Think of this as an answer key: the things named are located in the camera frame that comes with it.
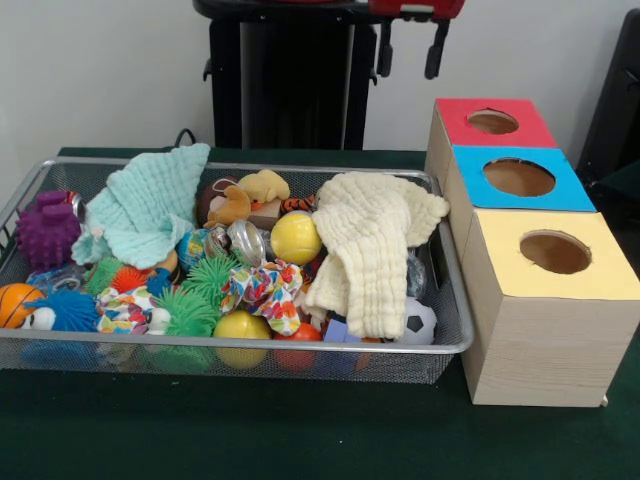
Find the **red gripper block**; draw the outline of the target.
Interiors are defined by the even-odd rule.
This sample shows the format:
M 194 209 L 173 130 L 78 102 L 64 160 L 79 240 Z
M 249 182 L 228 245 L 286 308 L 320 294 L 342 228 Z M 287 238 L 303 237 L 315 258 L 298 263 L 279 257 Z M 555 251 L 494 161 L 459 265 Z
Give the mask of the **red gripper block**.
M 451 19 L 456 18 L 465 4 L 464 0 L 369 0 L 369 9 L 379 15 L 400 17 L 409 14 L 430 14 L 437 19 L 437 30 L 427 52 L 424 77 L 433 80 L 439 76 L 446 38 Z M 380 25 L 377 74 L 387 78 L 391 72 L 393 47 L 391 23 Z

